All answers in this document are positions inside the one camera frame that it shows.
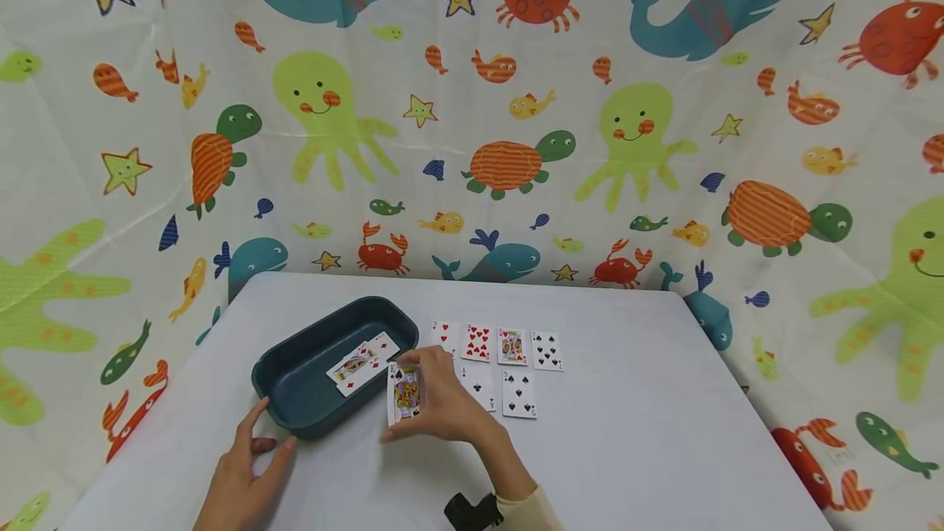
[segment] right hand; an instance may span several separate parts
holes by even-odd
[[[415,434],[476,443],[490,429],[500,426],[482,406],[465,391],[456,377],[452,355],[439,345],[404,352],[399,365],[418,365],[422,411],[400,420],[380,436],[381,443],[408,438]]]

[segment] yellow fish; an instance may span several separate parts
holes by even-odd
[[[857,166],[859,164],[856,160],[857,156],[858,154],[852,154],[849,160],[845,160],[842,148],[834,147],[830,150],[827,147],[813,146],[803,152],[800,161],[803,167],[814,175],[834,177],[840,175],[849,166]]]
[[[167,318],[171,319],[172,324],[176,322],[176,319],[182,316],[187,309],[190,309],[190,305],[193,303],[193,300],[197,299],[200,289],[203,289],[203,282],[206,276],[207,259],[200,256],[197,261],[193,263],[190,275],[183,280],[183,301],[180,303],[180,307],[167,316]]]
[[[433,232],[440,232],[442,234],[458,234],[462,231],[462,226],[464,225],[465,220],[462,220],[462,216],[454,211],[446,214],[439,212],[436,214],[436,218],[433,221],[419,220],[420,228],[429,228]]]
[[[200,75],[196,80],[184,74],[183,83],[180,84],[180,97],[183,98],[184,109],[190,109],[197,102],[204,86],[207,85],[207,76],[210,76],[210,71],[203,64],[200,64]]]
[[[708,243],[710,231],[708,230],[708,226],[691,220],[685,227],[672,230],[672,235],[675,238],[681,238],[692,246],[702,247]]]
[[[551,104],[551,101],[554,100],[553,90],[547,93],[547,97],[541,102],[538,102],[534,95],[528,93],[523,97],[512,98],[508,110],[511,116],[515,117],[516,120],[529,120],[530,117],[534,117],[547,109],[547,105]]]

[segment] green octopus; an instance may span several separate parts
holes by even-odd
[[[913,207],[895,226],[888,277],[867,288],[843,289],[813,302],[810,315],[819,318],[847,308],[869,314],[853,324],[836,346],[844,365],[892,324],[901,326],[898,396],[917,401],[933,349],[944,344],[944,197]]]
[[[600,133],[610,159],[580,184],[574,201],[588,200],[601,183],[613,179],[606,194],[606,209],[613,213],[620,204],[626,175],[632,175],[639,202],[645,203],[653,170],[666,188],[678,191],[679,180],[669,167],[669,159],[677,152],[697,152],[698,146],[689,140],[663,145],[670,121],[672,93],[662,84],[630,84],[617,90],[600,114]]]
[[[49,352],[91,351],[94,334],[46,318],[43,307],[54,300],[92,300],[127,293],[128,279],[79,275],[70,263],[105,234],[105,222],[87,220],[74,225],[23,263],[0,257],[0,356],[7,349]],[[30,386],[0,363],[0,420],[29,426],[43,419],[43,402]]]
[[[337,150],[347,154],[367,183],[373,183],[374,172],[361,155],[361,142],[384,169],[391,175],[399,175],[393,161],[374,138],[374,134],[396,138],[397,128],[374,117],[355,115],[352,80],[339,61],[321,52],[293,53],[275,65],[272,84],[275,96],[308,133],[308,142],[292,167],[296,183],[308,181],[311,167],[324,154],[331,187],[343,191],[344,178]]]

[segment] white table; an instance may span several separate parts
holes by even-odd
[[[421,345],[431,320],[563,334],[564,374],[528,368],[538,419],[497,418],[567,529],[830,529],[674,293],[262,274],[61,531],[191,529],[217,457],[256,400],[256,359],[365,295],[402,308]],[[492,370],[501,396],[501,366]],[[380,394],[327,438],[300,443],[270,529],[446,530],[453,494],[476,502],[491,492],[470,447],[430,438],[381,446],[385,424]],[[256,431],[285,435],[267,415]]]

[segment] hand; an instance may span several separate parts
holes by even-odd
[[[220,457],[193,531],[246,531],[259,521],[285,476],[296,438],[282,443],[260,476],[252,473],[253,457],[275,449],[275,439],[254,438],[252,427],[269,405],[262,398],[236,427],[234,445]]]

